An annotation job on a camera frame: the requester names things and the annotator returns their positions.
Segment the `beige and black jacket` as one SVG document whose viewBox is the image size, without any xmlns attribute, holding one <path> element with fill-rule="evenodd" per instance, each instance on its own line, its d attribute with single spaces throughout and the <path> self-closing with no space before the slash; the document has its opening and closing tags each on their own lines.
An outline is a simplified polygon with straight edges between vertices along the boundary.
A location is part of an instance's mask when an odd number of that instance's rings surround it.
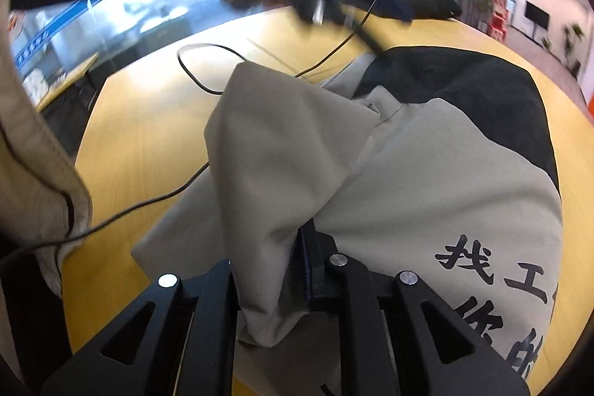
<svg viewBox="0 0 594 396">
<path fill-rule="evenodd" d="M 133 247 L 150 278 L 232 263 L 238 370 L 262 395 L 338 389 L 338 328 L 286 278 L 308 220 L 379 274 L 420 275 L 516 373 L 546 339 L 562 205 L 524 69 L 442 47 L 365 54 L 321 84 L 239 64 L 205 128 L 208 168 Z"/>
</svg>

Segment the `black folded garment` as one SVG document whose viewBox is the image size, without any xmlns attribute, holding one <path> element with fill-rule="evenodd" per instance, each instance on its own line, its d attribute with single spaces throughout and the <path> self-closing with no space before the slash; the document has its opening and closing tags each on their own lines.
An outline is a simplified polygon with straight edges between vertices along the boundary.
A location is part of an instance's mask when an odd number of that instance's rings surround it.
<svg viewBox="0 0 594 396">
<path fill-rule="evenodd" d="M 342 4 L 369 10 L 375 0 L 339 0 Z M 372 8 L 372 14 L 389 19 L 398 19 L 392 0 L 378 0 Z M 396 0 L 399 5 L 409 9 L 413 20 L 447 20 L 462 15 L 462 8 L 455 0 Z"/>
</svg>

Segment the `red crates stack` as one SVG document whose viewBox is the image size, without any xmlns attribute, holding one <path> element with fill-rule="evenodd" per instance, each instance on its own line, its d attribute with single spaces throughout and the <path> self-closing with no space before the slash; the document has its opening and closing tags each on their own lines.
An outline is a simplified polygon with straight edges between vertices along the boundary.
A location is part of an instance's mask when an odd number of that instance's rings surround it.
<svg viewBox="0 0 594 396">
<path fill-rule="evenodd" d="M 491 17 L 487 29 L 488 36 L 504 43 L 508 18 L 509 10 L 506 9 L 506 0 L 492 0 Z"/>
</svg>

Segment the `person's beige trousers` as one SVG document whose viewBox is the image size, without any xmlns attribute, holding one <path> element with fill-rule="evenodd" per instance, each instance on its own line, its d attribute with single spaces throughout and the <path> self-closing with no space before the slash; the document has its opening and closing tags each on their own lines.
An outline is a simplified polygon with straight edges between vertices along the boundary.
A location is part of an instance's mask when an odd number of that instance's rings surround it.
<svg viewBox="0 0 594 396">
<path fill-rule="evenodd" d="M 85 231 L 92 202 L 72 159 L 29 99 L 1 33 L 1 361 L 36 392 L 71 350 L 54 241 Z"/>
</svg>

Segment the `wall television screen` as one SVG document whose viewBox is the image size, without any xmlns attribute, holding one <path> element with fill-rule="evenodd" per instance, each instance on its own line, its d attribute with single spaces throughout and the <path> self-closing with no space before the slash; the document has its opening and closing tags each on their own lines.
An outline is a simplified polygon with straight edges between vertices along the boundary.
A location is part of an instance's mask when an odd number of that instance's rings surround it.
<svg viewBox="0 0 594 396">
<path fill-rule="evenodd" d="M 529 21 L 532 21 L 533 24 L 539 26 L 540 28 L 543 28 L 545 30 L 549 28 L 550 15 L 546 11 L 543 11 L 543 9 L 540 9 L 538 6 L 529 1 L 526 1 L 525 17 L 526 19 L 529 19 Z"/>
</svg>

